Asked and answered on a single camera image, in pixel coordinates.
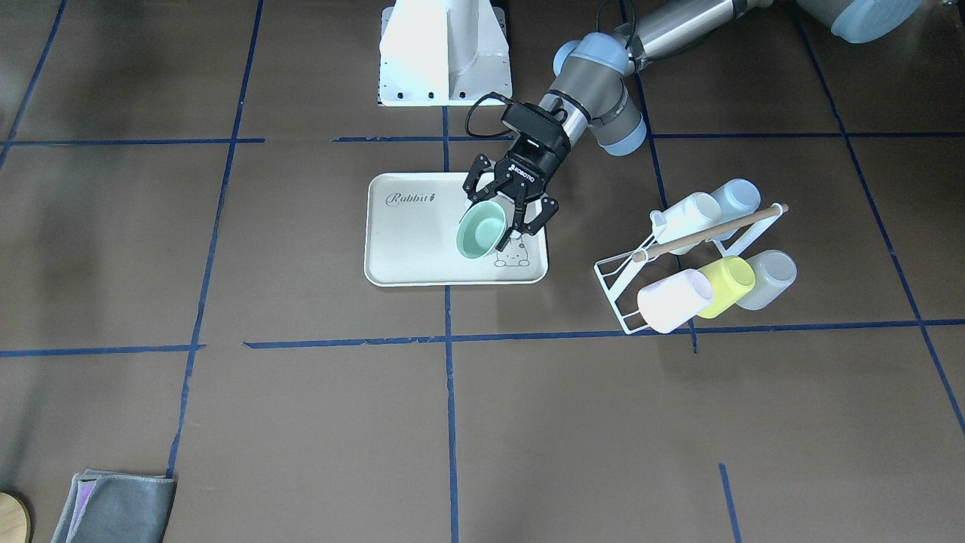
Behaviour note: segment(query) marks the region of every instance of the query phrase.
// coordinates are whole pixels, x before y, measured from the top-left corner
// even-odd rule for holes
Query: rectangular tray
[[[492,174],[486,174],[491,180]],[[530,284],[549,270],[546,229],[470,260],[455,248],[466,173],[386,173],[369,184],[365,277],[380,287]],[[487,183],[483,177],[481,183]],[[493,201],[512,217],[512,202]]]

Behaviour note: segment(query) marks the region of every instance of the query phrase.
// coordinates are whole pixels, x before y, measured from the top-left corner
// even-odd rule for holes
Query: yellow cup
[[[754,269],[739,256],[725,256],[698,272],[703,273],[714,289],[714,301],[697,314],[705,319],[720,315],[754,288]]]

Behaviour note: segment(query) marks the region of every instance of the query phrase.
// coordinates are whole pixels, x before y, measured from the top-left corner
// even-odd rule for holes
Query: wooden coaster
[[[30,516],[20,500],[0,493],[0,543],[28,543]]]

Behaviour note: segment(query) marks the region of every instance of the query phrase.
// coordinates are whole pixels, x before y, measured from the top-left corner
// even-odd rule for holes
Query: cartoon illustration on tray
[[[526,244],[510,243],[506,249],[496,252],[496,267],[521,268],[530,265],[530,253],[526,250]]]

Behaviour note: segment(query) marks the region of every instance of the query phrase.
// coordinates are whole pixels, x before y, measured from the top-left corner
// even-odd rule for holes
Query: mint green cup
[[[469,259],[482,258],[493,252],[506,232],[506,212],[488,200],[469,208],[455,233],[455,247]]]

